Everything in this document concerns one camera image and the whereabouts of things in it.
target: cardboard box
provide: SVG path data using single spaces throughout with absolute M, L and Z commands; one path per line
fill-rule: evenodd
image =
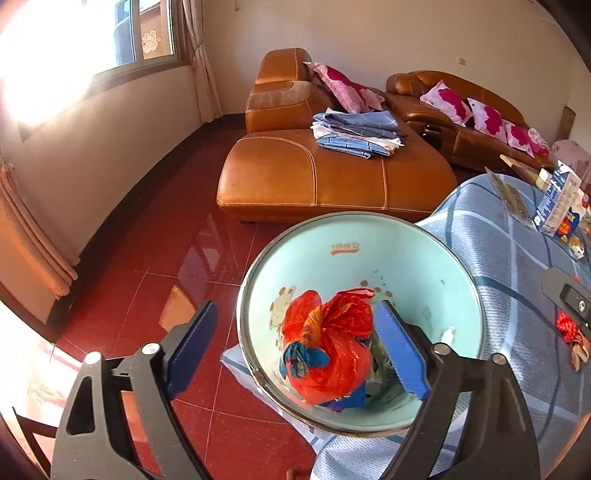
M 534 225 L 542 233 L 553 236 L 577 198 L 581 179 L 562 162 L 554 170 L 548 188 L 534 216 Z

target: bowl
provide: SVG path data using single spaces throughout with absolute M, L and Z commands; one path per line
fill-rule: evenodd
M 322 301 L 355 287 L 375 289 L 407 322 L 460 356 L 477 358 L 484 309 L 460 260 L 425 230 L 378 213 L 344 212 L 300 223 L 261 252 L 241 285 L 236 321 L 242 353 L 260 390 L 306 424 L 341 435 L 389 436 L 410 427 L 421 401 L 399 385 L 370 407 L 342 412 L 304 402 L 279 373 L 281 323 L 306 290 Z

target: curtain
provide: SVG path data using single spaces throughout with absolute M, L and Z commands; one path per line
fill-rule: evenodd
M 193 46 L 193 70 L 201 121 L 211 122 L 222 116 L 212 66 L 203 44 L 203 0 L 183 0 L 187 28 Z
M 35 275 L 56 295 L 70 293 L 78 275 L 52 245 L 22 201 L 14 166 L 0 157 L 0 231 L 14 244 Z

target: plastic bag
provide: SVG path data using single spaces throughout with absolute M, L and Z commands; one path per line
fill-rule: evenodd
M 284 354 L 280 371 L 308 403 L 342 398 L 359 388 L 372 368 L 368 343 L 373 329 L 374 292 L 365 288 L 338 292 L 327 303 L 308 290 L 285 313 Z

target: brown leather sofa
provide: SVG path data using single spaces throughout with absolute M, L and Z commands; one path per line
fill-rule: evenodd
M 370 160 L 320 147 L 312 116 L 336 100 L 310 80 L 301 48 L 269 52 L 246 104 L 248 135 L 229 153 L 217 203 L 239 220 L 294 223 L 382 212 L 416 222 L 457 186 L 447 161 L 401 122 L 405 147 Z
M 440 80 L 464 101 L 468 97 L 474 98 L 497 109 L 503 118 L 516 125 L 527 127 L 527 124 L 520 111 L 504 98 L 450 73 L 422 70 L 392 75 L 388 78 L 387 92 L 384 93 L 388 107 L 419 134 L 426 124 L 440 126 L 440 153 L 447 160 L 476 171 L 484 171 L 484 167 L 488 167 L 500 173 L 512 173 L 510 167 L 499 158 L 503 154 L 534 168 L 554 168 L 554 164 L 545 157 L 537 155 L 536 158 L 532 158 L 527 153 L 511 148 L 506 143 L 473 128 L 456 125 L 436 108 L 421 102 L 420 96 L 427 93 Z

